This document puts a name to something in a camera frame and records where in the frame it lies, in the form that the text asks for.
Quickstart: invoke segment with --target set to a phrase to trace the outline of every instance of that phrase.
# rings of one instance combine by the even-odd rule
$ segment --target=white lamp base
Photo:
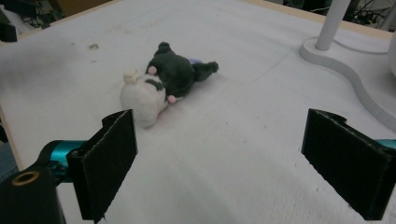
[[[396,77],[389,69],[387,54],[358,52],[337,43],[329,50],[319,50],[317,42],[317,38],[306,40],[301,56],[345,76],[366,109],[396,132]]]

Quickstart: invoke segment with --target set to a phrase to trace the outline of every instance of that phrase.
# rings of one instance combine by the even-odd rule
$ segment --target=stuffed toy
[[[124,86],[120,100],[123,109],[134,111],[134,122],[143,128],[155,123],[158,115],[168,106],[165,88],[158,77],[137,75],[137,71],[123,75]]]
[[[162,42],[148,63],[146,74],[160,78],[166,89],[167,100],[173,104],[190,92],[194,82],[204,81],[218,70],[216,62],[192,63],[187,58],[176,55],[168,43]]]

